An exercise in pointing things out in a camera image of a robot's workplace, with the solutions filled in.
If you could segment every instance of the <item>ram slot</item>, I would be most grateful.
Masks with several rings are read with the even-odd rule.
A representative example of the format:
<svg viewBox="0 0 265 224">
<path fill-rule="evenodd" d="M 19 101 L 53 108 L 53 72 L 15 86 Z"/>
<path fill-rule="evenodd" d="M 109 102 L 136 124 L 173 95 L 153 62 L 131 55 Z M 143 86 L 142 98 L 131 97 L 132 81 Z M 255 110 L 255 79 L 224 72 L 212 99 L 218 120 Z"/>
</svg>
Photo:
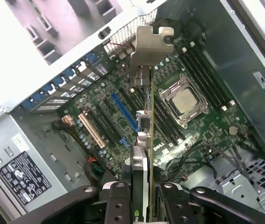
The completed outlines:
<svg viewBox="0 0 265 224">
<path fill-rule="evenodd" d="M 127 110 L 127 108 L 123 105 L 123 103 L 118 98 L 118 96 L 115 93 L 112 93 L 111 94 L 111 97 L 112 97 L 112 100 L 115 102 L 115 104 L 118 106 L 118 108 L 121 110 L 122 114 L 125 116 L 125 118 L 127 119 L 127 121 L 130 123 L 130 125 L 132 126 L 132 128 L 136 132 L 138 132 L 139 131 L 139 128 L 137 126 L 136 120 L 132 117 L 132 115 Z"/>
<path fill-rule="evenodd" d="M 78 116 L 78 118 L 81 120 L 82 124 L 86 127 L 86 129 L 88 130 L 88 132 L 90 133 L 90 135 L 92 136 L 92 138 L 96 141 L 96 143 L 98 144 L 98 146 L 100 148 L 104 148 L 106 146 L 106 143 L 100 137 L 100 135 L 95 130 L 95 128 L 92 126 L 92 124 L 90 124 L 90 122 L 88 121 L 88 119 L 86 118 L 86 116 L 81 113 Z"/>
<path fill-rule="evenodd" d="M 211 105 L 214 108 L 220 108 L 221 102 L 219 102 L 218 99 L 214 98 L 214 96 L 211 94 L 210 90 L 207 88 L 207 86 L 204 84 L 204 82 L 198 76 L 198 74 L 197 74 L 198 71 L 193 69 L 192 65 L 189 63 L 189 61 L 185 57 L 181 57 L 181 60 L 184 63 L 188 72 L 191 74 L 192 78 L 195 80 L 196 84 L 200 87 L 203 94 L 206 96 L 208 101 L 211 103 Z"/>
<path fill-rule="evenodd" d="M 117 135 L 118 138 L 121 139 L 121 133 L 118 131 L 118 129 L 114 125 L 113 121 L 111 121 L 111 119 L 109 118 L 109 115 L 105 111 L 105 109 L 102 106 L 102 104 L 104 104 L 104 103 L 99 104 L 99 106 L 97 106 L 97 109 L 102 113 L 102 115 L 105 118 L 105 120 L 109 123 L 109 125 L 111 126 L 111 130 L 113 130 L 113 132 L 115 133 L 115 135 Z"/>
<path fill-rule="evenodd" d="M 115 133 L 113 133 L 113 130 L 111 129 L 111 127 L 107 124 L 105 119 L 103 119 L 101 113 L 98 112 L 98 114 L 95 114 L 93 111 L 89 111 L 89 113 L 93 117 L 96 124 L 105 133 L 107 139 L 113 144 L 117 143 L 119 139 L 115 139 Z"/>
<path fill-rule="evenodd" d="M 207 69 L 205 67 L 205 64 L 199 60 L 199 58 L 193 53 L 190 52 L 189 57 L 198 65 L 200 71 L 202 71 L 202 74 L 206 78 L 209 86 L 214 89 L 214 92 L 217 93 L 217 96 L 221 99 L 222 104 L 228 103 L 229 99 L 225 96 L 225 94 L 219 89 L 216 80 L 212 80 L 211 75 L 209 72 L 207 72 Z"/>
<path fill-rule="evenodd" d="M 168 118 L 168 125 L 170 126 L 171 130 L 175 133 L 177 138 L 185 139 L 183 134 L 180 132 L 177 122 L 174 120 L 173 116 L 169 113 L 167 109 L 165 109 L 162 104 L 160 97 L 158 95 L 155 95 L 155 104 L 156 108 L 160 110 L 161 113 L 165 114 L 164 117 Z"/>
<path fill-rule="evenodd" d="M 168 140 L 171 143 L 177 145 L 178 144 L 177 137 L 172 132 L 171 128 L 167 125 L 167 123 L 164 122 L 164 120 L 163 120 L 163 118 L 160 115 L 158 110 L 155 110 L 154 117 L 155 117 L 155 125 L 158 125 L 160 127 L 160 129 L 164 130 L 165 136 L 167 136 Z"/>
</svg>

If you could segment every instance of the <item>warning label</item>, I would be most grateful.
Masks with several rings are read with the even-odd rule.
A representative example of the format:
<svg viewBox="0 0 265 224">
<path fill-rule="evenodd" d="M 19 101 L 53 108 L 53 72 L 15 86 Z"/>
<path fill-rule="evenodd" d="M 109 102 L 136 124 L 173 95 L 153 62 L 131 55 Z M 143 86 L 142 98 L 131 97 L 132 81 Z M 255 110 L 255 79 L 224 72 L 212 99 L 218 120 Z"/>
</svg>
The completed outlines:
<svg viewBox="0 0 265 224">
<path fill-rule="evenodd" d="M 0 174 L 24 205 L 52 187 L 27 152 L 2 167 Z"/>
</svg>

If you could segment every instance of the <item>silver metal panel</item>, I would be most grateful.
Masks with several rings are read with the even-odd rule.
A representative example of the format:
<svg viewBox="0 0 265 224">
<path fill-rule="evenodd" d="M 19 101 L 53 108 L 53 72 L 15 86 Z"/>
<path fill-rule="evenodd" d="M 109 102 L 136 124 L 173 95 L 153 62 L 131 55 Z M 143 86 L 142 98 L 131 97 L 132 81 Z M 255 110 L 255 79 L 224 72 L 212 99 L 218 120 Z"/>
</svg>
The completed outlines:
<svg viewBox="0 0 265 224">
<path fill-rule="evenodd" d="M 187 1 L 184 6 L 188 12 L 181 19 L 194 15 L 206 28 L 205 56 L 247 117 L 265 129 L 265 88 L 254 75 L 260 72 L 265 81 L 265 58 L 244 25 L 225 0 Z M 260 135 L 265 141 L 265 133 Z"/>
<path fill-rule="evenodd" d="M 13 117 L 67 191 L 90 184 L 83 170 L 88 154 L 68 133 L 51 128 L 51 123 L 60 118 L 57 113 L 14 113 Z"/>
<path fill-rule="evenodd" d="M 13 158 L 18 156 L 21 152 L 17 145 L 13 142 L 12 138 L 16 134 L 20 134 L 24 139 L 25 143 L 28 145 L 29 150 L 27 151 L 31 159 L 36 163 L 39 169 L 43 172 L 47 180 L 50 182 L 52 187 L 41 194 L 38 198 L 34 199 L 26 206 L 23 206 L 26 212 L 32 211 L 41 205 L 63 195 L 66 193 L 65 188 L 59 182 L 57 177 L 49 169 L 45 161 L 42 159 L 40 154 L 36 151 L 32 143 L 28 140 L 26 135 L 17 125 L 15 120 L 8 114 L 3 114 L 0 116 L 0 168 L 11 161 Z M 5 149 L 9 146 L 10 150 L 13 152 L 13 155 L 9 155 Z"/>
<path fill-rule="evenodd" d="M 124 0 L 121 1 L 119 1 L 121 2 L 121 6 L 127 2 Z M 5 16 L 5 18 L 7 16 L 7 18 L 1 22 L 0 29 L 3 26 L 6 26 L 7 28 L 2 30 L 0 36 L 6 36 L 6 33 L 3 32 L 8 32 L 8 27 L 10 27 L 11 29 L 9 30 L 9 35 L 11 30 L 13 30 L 14 36 L 18 36 L 18 38 L 1 38 L 1 41 L 3 41 L 5 44 L 3 45 L 3 48 L 1 48 L 3 43 L 0 44 L 0 48 L 2 49 L 0 54 L 2 54 L 3 49 L 14 52 L 14 54 L 5 56 L 2 54 L 5 57 L 4 67 L 6 69 L 6 74 L 10 75 L 9 79 L 3 77 L 3 82 L 5 82 L 5 85 L 0 85 L 0 88 L 6 90 L 6 94 L 0 94 L 0 104 L 3 104 L 5 110 L 10 112 L 23 100 L 28 98 L 33 92 L 52 80 L 68 66 L 73 64 L 89 51 L 93 50 L 97 45 L 113 36 L 121 27 L 128 24 L 137 16 L 149 14 L 165 1 L 166 0 L 156 0 L 155 2 L 146 4 L 142 7 L 128 8 L 126 11 L 123 11 L 117 17 L 115 17 L 116 19 L 112 20 L 103 26 L 99 31 L 86 38 L 83 42 L 78 44 L 75 48 L 63 55 L 59 60 L 50 66 L 48 66 L 45 61 L 42 61 L 38 52 L 36 52 L 34 49 L 33 43 L 28 38 L 28 35 L 23 30 L 21 25 L 17 24 L 18 21 L 13 18 L 14 16 L 9 11 L 9 8 L 6 6 L 5 2 L 3 2 L 3 4 L 0 4 L 0 9 L 2 9 L 4 13 L 3 16 Z M 104 40 L 100 40 L 98 34 L 106 27 L 109 27 L 112 31 Z M 28 85 L 28 77 L 32 78 L 30 85 Z"/>
</svg>

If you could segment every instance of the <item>black cable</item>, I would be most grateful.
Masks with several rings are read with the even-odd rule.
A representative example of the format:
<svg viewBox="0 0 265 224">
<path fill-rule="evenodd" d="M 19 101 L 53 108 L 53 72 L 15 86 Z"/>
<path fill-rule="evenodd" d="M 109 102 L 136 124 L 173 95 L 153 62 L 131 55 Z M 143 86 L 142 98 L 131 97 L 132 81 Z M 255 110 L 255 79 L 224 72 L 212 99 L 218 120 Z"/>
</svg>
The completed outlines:
<svg viewBox="0 0 265 224">
<path fill-rule="evenodd" d="M 246 172 L 246 167 L 245 167 L 244 160 L 243 160 L 243 158 L 241 157 L 241 155 L 239 154 L 239 152 L 238 152 L 236 146 L 233 146 L 232 149 L 233 149 L 233 152 L 235 153 L 235 156 L 236 156 L 236 158 L 237 158 L 237 162 L 238 162 L 238 164 L 239 164 L 240 166 L 242 166 L 243 170 Z"/>
<path fill-rule="evenodd" d="M 204 162 L 204 161 L 185 161 L 184 163 L 206 165 L 206 166 L 208 166 L 209 168 L 212 169 L 212 171 L 213 171 L 213 178 L 216 179 L 216 177 L 217 177 L 217 171 L 216 171 L 216 169 L 214 168 L 214 166 L 212 166 L 212 165 L 211 165 L 210 163 L 208 163 L 208 162 Z"/>
<path fill-rule="evenodd" d="M 212 150 L 216 151 L 218 154 L 220 154 L 222 157 L 224 157 L 229 163 L 231 163 L 243 176 L 245 176 L 249 182 L 251 182 L 250 176 L 237 164 L 235 163 L 229 156 L 227 156 L 225 153 L 223 153 L 221 150 L 217 149 L 214 146 L 210 146 Z"/>
</svg>

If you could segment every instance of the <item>pcie slot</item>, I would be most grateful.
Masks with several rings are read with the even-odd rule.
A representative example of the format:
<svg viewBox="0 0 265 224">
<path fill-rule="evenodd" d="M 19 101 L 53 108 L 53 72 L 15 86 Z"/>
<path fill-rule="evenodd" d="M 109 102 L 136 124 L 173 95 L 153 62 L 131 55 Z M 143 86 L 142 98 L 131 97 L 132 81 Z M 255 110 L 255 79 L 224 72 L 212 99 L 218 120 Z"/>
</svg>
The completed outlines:
<svg viewBox="0 0 265 224">
<path fill-rule="evenodd" d="M 117 97 L 117 95 L 115 93 L 112 93 L 111 94 L 111 97 L 112 97 L 112 100 L 115 102 L 115 104 L 118 106 L 118 108 L 121 110 L 122 114 L 128 120 L 128 122 L 130 123 L 130 125 L 137 132 L 139 129 L 138 129 L 136 120 L 133 119 L 133 117 L 131 116 L 131 114 L 128 112 L 128 110 L 126 109 L 126 107 L 123 105 L 123 103 L 120 101 L 120 99 Z"/>
<path fill-rule="evenodd" d="M 203 83 L 203 81 L 200 79 L 200 77 L 197 75 L 197 71 L 195 71 L 192 67 L 192 65 L 188 62 L 188 60 L 185 57 L 181 57 L 182 62 L 186 66 L 186 69 L 191 74 L 192 78 L 195 80 L 197 85 L 200 87 L 203 94 L 207 97 L 208 101 L 211 103 L 211 105 L 214 108 L 220 108 L 221 103 L 217 100 L 217 98 L 214 98 L 209 89 L 207 89 L 206 85 Z"/>
<path fill-rule="evenodd" d="M 98 146 L 100 148 L 104 148 L 106 146 L 106 143 L 100 137 L 100 135 L 98 134 L 98 132 L 94 129 L 94 127 L 92 126 L 92 124 L 90 124 L 90 122 L 85 117 L 85 115 L 81 113 L 78 116 L 78 118 L 81 120 L 81 122 L 86 127 L 86 129 L 88 130 L 88 132 L 90 133 L 90 135 L 93 137 L 93 139 L 96 141 L 96 143 L 98 144 Z"/>
<path fill-rule="evenodd" d="M 119 140 L 116 140 L 114 138 L 114 133 L 112 133 L 112 129 L 111 127 L 109 127 L 109 125 L 106 123 L 105 119 L 102 119 L 101 114 L 95 114 L 93 111 L 89 111 L 90 115 L 93 117 L 94 121 L 96 122 L 96 124 L 102 129 L 102 131 L 105 133 L 107 139 L 115 144 L 116 142 L 118 142 Z"/>
<path fill-rule="evenodd" d="M 97 109 L 102 113 L 103 117 L 106 119 L 106 121 L 110 124 L 111 126 L 111 130 L 113 130 L 113 132 L 115 133 L 115 135 L 118 136 L 119 139 L 121 139 L 121 133 L 118 131 L 118 129 L 116 128 L 116 126 L 114 125 L 114 123 L 111 121 L 111 119 L 109 118 L 108 113 L 105 111 L 104 107 L 102 106 L 102 104 L 99 104 L 99 106 L 97 106 Z"/>
<path fill-rule="evenodd" d="M 125 91 L 120 88 L 119 92 L 121 93 L 122 97 L 124 98 L 124 100 L 127 102 L 127 104 L 136 112 L 138 109 L 136 108 L 136 106 L 134 104 L 131 103 L 131 101 L 128 99 L 127 94 L 125 93 Z"/>
<path fill-rule="evenodd" d="M 189 53 L 190 57 L 193 58 L 193 60 L 199 65 L 200 69 L 202 70 L 203 74 L 205 74 L 206 79 L 208 80 L 209 84 L 213 86 L 215 91 L 218 93 L 218 96 L 222 99 L 222 103 L 228 103 L 229 99 L 224 94 L 224 92 L 219 88 L 217 85 L 216 80 L 213 78 L 213 76 L 208 72 L 208 68 L 206 68 L 206 64 L 202 62 L 202 60 L 197 57 L 192 51 Z"/>
<path fill-rule="evenodd" d="M 155 95 L 154 99 L 155 99 L 155 108 L 160 110 L 161 114 L 164 114 L 165 118 L 168 118 L 168 120 L 169 120 L 168 125 L 171 128 L 171 130 L 175 133 L 177 138 L 184 139 L 184 136 L 181 134 L 181 132 L 179 131 L 179 129 L 177 127 L 178 126 L 177 122 L 174 120 L 172 115 L 169 114 L 169 112 L 162 106 L 163 102 L 161 101 L 160 97 Z"/>
</svg>

